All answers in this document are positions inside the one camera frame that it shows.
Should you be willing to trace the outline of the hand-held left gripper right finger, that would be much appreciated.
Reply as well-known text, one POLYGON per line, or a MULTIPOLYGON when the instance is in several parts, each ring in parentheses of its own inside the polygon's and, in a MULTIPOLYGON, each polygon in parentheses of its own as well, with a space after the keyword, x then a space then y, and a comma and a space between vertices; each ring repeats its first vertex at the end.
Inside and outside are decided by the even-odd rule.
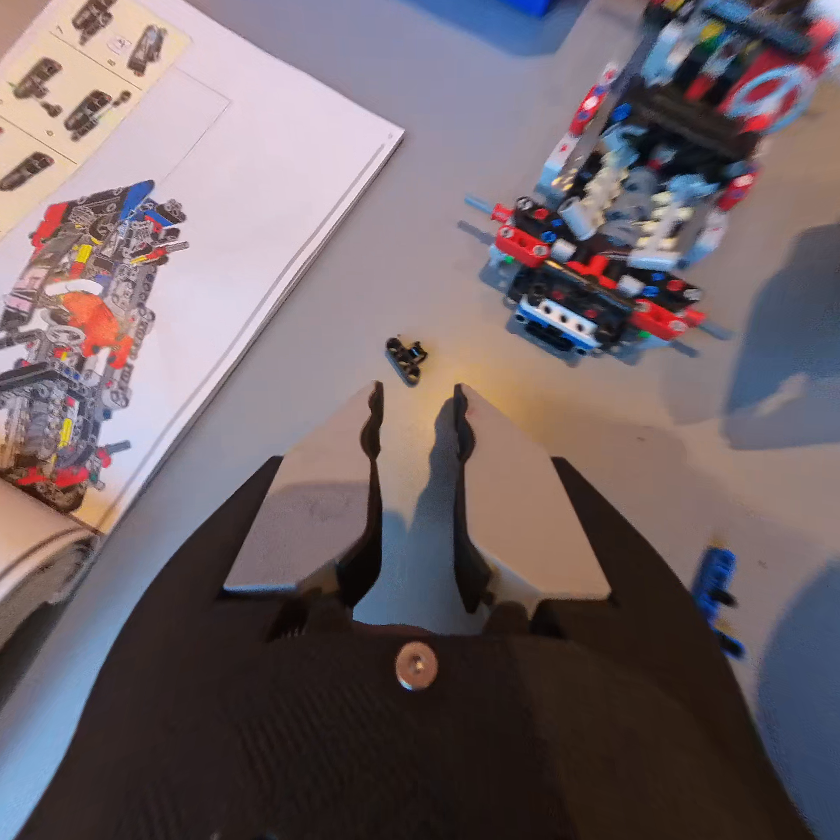
POLYGON ((454 568, 468 614, 606 603, 612 587, 551 456, 471 386, 453 393, 454 568))

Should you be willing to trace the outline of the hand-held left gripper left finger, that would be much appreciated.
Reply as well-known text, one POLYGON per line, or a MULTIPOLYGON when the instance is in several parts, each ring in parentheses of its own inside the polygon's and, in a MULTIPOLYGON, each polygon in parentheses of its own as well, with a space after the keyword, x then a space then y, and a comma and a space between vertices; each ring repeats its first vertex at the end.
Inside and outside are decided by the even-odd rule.
POLYGON ((230 595, 338 595, 356 606, 382 567, 377 468, 384 388, 373 381, 283 456, 224 582, 230 595))

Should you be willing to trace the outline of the black angled connector piece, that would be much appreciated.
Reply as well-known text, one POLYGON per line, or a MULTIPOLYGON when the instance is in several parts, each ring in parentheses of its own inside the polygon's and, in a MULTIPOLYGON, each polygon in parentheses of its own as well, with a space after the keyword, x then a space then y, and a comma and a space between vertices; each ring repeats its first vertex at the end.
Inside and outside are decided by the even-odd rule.
POLYGON ((415 387, 420 382, 428 352, 419 341, 405 344, 401 337, 391 337, 385 342, 385 355, 407 386, 415 387))

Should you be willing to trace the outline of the blue angled beam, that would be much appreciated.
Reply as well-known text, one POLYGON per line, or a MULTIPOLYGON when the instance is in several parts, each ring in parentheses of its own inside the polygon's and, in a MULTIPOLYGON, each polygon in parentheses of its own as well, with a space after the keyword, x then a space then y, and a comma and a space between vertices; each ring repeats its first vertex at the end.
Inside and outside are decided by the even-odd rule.
POLYGON ((738 605, 737 599, 730 593, 736 568, 737 559, 731 551, 716 545, 708 546, 700 558, 690 595, 703 620, 716 636, 721 651, 730 658, 741 660, 746 655, 742 643, 718 627, 721 609, 738 605))

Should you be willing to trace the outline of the brick car chassis model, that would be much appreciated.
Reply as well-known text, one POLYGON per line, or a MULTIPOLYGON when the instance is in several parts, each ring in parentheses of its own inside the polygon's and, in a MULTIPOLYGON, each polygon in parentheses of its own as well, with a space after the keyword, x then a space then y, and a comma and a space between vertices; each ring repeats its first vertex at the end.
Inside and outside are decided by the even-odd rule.
POLYGON ((716 324, 688 268, 719 247, 768 138, 838 62, 838 2, 647 2, 546 159, 536 196, 467 196, 497 224, 518 329, 552 350, 621 355, 716 324))

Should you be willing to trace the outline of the building instruction booklet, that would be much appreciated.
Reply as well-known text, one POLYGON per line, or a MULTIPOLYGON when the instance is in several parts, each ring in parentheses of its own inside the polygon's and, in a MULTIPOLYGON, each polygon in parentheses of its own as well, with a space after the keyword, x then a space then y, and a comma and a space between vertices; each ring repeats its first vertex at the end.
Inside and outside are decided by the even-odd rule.
POLYGON ((186 2, 1 69, 2 647, 63 603, 404 131, 186 2))

